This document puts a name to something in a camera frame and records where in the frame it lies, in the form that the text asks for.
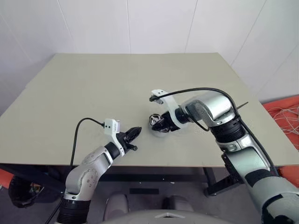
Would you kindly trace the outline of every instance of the gray floor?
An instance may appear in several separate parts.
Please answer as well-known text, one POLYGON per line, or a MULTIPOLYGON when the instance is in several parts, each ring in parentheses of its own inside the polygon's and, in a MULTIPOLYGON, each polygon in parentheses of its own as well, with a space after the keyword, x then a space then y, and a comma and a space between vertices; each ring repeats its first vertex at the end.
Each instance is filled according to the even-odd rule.
MULTIPOLYGON (((217 179, 226 175, 224 169, 217 168, 214 171, 217 179)), ((218 216, 236 224, 261 223, 260 216, 244 185, 209 198, 203 195, 202 189, 204 187, 205 184, 198 182, 100 182, 90 206, 88 223, 95 224, 101 221, 106 200, 109 195, 116 191, 127 194, 131 211, 160 209, 164 197, 181 195, 188 199, 197 212, 218 216), (160 194, 130 195, 130 188, 158 188, 160 194)), ((7 190, 3 189, 0 191, 0 223, 44 223, 57 203, 36 203, 29 208, 18 209, 10 202, 7 190)))

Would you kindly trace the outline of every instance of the table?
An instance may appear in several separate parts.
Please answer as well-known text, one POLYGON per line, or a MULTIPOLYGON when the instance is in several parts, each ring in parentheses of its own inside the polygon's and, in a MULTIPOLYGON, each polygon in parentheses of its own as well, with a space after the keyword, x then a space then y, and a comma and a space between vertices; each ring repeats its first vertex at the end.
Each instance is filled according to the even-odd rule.
MULTIPOLYGON (((136 152, 116 166, 224 166, 211 133, 189 125, 166 138, 153 136, 148 119, 165 109, 150 102, 152 89, 168 92, 215 87, 241 105, 244 121, 275 165, 297 164, 296 149, 237 74, 217 53, 165 55, 56 54, 0 117, 0 163, 67 165, 79 120, 121 121, 121 131, 141 126, 136 152)), ((202 94, 176 95, 178 103, 202 94)), ((74 164, 107 144, 103 129, 86 121, 78 133, 74 164)))

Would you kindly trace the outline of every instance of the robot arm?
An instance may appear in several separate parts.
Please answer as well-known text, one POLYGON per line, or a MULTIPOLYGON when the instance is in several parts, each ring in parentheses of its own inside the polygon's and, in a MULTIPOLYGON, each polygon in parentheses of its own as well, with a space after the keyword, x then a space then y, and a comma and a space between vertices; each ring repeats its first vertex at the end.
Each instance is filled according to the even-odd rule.
POLYGON ((123 156, 130 149, 137 150, 130 142, 140 132, 141 127, 133 127, 122 133, 118 121, 105 120, 104 133, 110 142, 88 154, 82 163, 68 174, 57 224, 86 223, 89 204, 100 177, 110 168, 116 157, 123 156))
POLYGON ((299 191, 285 178, 274 175, 259 144, 235 113, 231 101, 218 92, 193 97, 179 106, 167 92, 153 90, 150 101, 165 104, 167 112, 159 119, 150 118, 154 132, 184 128, 202 120, 216 138, 230 173, 237 173, 246 184, 252 200, 262 214, 263 223, 298 223, 299 191))

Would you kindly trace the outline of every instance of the beige tabletop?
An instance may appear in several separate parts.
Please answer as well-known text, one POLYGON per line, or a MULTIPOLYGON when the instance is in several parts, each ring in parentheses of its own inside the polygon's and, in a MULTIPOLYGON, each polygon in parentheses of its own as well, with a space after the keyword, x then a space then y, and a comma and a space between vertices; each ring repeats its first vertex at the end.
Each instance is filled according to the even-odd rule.
MULTIPOLYGON (((69 164, 75 127, 84 117, 119 119, 121 131, 141 126, 136 152, 118 158, 128 166, 223 166, 211 133, 196 125, 153 136, 149 116, 164 108, 151 103, 152 89, 193 87, 226 91, 275 165, 298 164, 299 154, 237 74, 217 53, 166 55, 57 54, 0 117, 0 162, 69 164)), ((176 95, 178 103, 202 92, 176 95)), ((107 144, 103 128, 85 121, 74 164, 107 144)))

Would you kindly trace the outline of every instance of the white wall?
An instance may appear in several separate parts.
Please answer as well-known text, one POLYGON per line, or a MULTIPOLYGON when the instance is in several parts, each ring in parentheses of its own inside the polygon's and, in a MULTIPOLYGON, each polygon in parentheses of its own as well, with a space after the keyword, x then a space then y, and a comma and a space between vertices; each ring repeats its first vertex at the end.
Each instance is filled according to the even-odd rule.
POLYGON ((219 52, 261 101, 299 93, 298 0, 0 0, 0 114, 57 52, 219 52))

